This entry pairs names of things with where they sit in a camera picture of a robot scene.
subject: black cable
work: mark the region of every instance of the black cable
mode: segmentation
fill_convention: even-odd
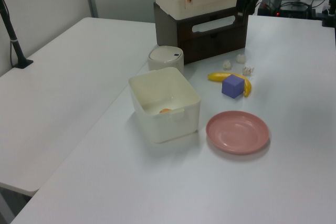
[[[7,12],[7,15],[8,15],[8,19],[10,19],[9,10],[8,10],[7,5],[6,5],[6,2],[5,2],[5,0],[1,0],[1,1],[2,1],[2,3],[4,3],[4,6],[6,8],[6,12]],[[11,60],[10,61],[11,62],[10,65],[13,68],[14,65],[13,65],[13,61],[12,61],[12,42],[10,42],[10,43],[11,43],[11,47],[10,47],[10,50],[9,50],[9,59]]]
[[[322,5],[324,3],[324,1],[326,1],[326,0],[323,0],[320,4],[318,4],[316,6],[313,6],[312,8],[316,8],[316,7],[320,6],[320,5]]]

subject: purple block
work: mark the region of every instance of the purple block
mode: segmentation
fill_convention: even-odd
[[[245,80],[234,74],[226,77],[222,82],[222,93],[231,98],[236,98],[244,91]]]

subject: yellow banana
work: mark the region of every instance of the yellow banana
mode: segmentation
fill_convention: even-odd
[[[226,77],[230,76],[231,74],[234,74],[235,76],[238,76],[238,77],[243,78],[245,80],[244,96],[248,97],[248,95],[250,94],[251,89],[252,89],[252,84],[245,76],[242,76],[241,74],[229,73],[229,72],[215,72],[215,73],[208,74],[208,79],[210,81],[223,81]]]

